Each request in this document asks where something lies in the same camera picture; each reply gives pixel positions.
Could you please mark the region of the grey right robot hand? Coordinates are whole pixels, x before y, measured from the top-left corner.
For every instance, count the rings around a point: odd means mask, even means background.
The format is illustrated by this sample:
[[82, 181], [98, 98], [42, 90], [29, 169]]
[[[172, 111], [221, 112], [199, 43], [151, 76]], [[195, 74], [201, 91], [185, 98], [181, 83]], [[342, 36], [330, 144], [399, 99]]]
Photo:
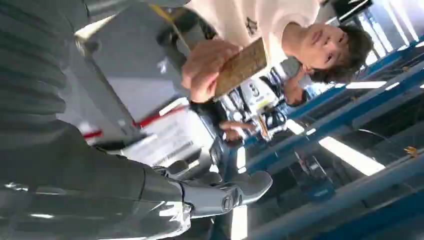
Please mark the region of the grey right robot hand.
[[89, 146], [73, 125], [0, 120], [3, 240], [158, 240], [191, 220], [255, 202], [264, 171], [227, 183], [178, 181]]

